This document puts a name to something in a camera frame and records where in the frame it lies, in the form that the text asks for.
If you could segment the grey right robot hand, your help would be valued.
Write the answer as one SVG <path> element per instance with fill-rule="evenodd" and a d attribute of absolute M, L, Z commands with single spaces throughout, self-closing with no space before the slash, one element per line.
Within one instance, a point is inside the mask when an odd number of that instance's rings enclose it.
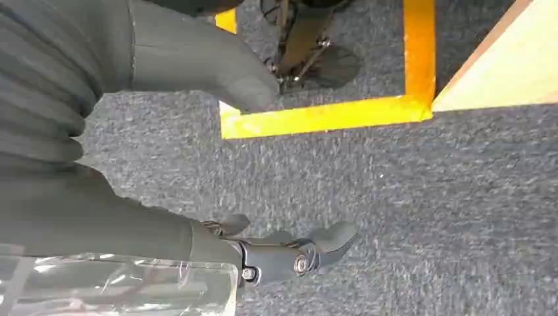
<path fill-rule="evenodd" d="M 27 256 L 86 252 L 251 267 L 247 225 L 197 221 L 119 196 L 77 137 L 107 94 L 199 90 L 266 112 L 275 77 L 206 21 L 237 1 L 1 2 L 1 243 Z"/>

